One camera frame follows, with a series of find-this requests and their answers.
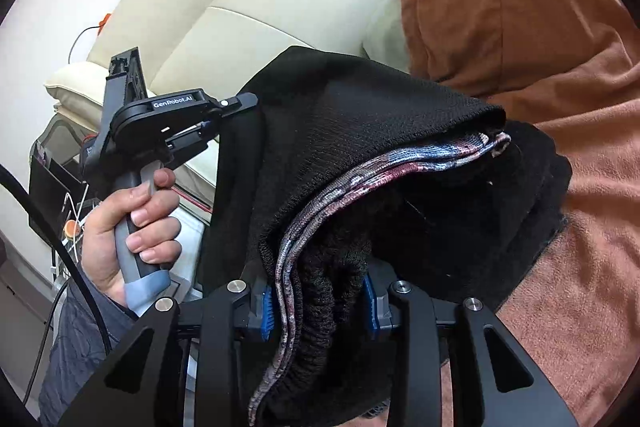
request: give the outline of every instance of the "triangular cutout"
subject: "triangular cutout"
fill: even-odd
[[[140,391],[142,375],[145,372],[146,357],[149,354],[154,330],[143,330],[127,352],[116,362],[113,370],[104,379],[104,384],[112,389],[136,394]]]
[[[494,328],[484,328],[484,339],[489,349],[489,358],[498,391],[508,393],[533,384],[533,377],[529,371],[520,363]]]

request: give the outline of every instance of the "cream couch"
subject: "cream couch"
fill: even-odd
[[[57,71],[46,88],[60,114],[95,130],[110,58],[134,46],[152,93],[202,87],[218,99],[238,92],[291,45],[353,55],[366,55],[367,48],[385,61],[389,35],[378,29],[399,17],[398,0],[385,1],[121,0],[87,61]],[[393,26],[397,33],[399,25]],[[402,51],[402,44],[395,47]],[[212,142],[178,173],[182,185],[207,201],[213,200],[217,154]]]

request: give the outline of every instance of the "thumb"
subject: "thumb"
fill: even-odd
[[[122,188],[110,194],[86,218],[85,232],[102,233],[114,229],[122,218],[151,198],[149,181],[133,188]]]

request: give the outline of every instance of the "gray sleeve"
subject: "gray sleeve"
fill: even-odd
[[[98,304],[113,347],[134,320],[96,289],[81,266],[78,269]],[[51,348],[49,367],[38,399],[40,423],[44,427],[53,427],[58,423],[62,413],[103,360],[104,346],[98,327],[78,286],[71,282],[66,291],[58,336]]]

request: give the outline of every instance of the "fingernail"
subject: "fingernail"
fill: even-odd
[[[146,208],[136,208],[131,213],[131,220],[137,227],[142,227],[145,224],[148,216],[149,213],[146,211]]]
[[[135,253],[142,245],[142,238],[139,235],[132,234],[126,238],[125,243],[127,243],[129,250]]]
[[[131,195],[134,198],[139,198],[140,196],[145,196],[146,194],[149,193],[149,182],[146,181],[141,185],[138,185],[135,188],[131,189]]]
[[[156,171],[156,179],[158,180],[159,185],[164,185],[167,181],[169,181],[169,174],[166,171],[158,170]]]
[[[151,263],[156,258],[156,250],[149,248],[143,252],[140,252],[140,259],[145,263]]]

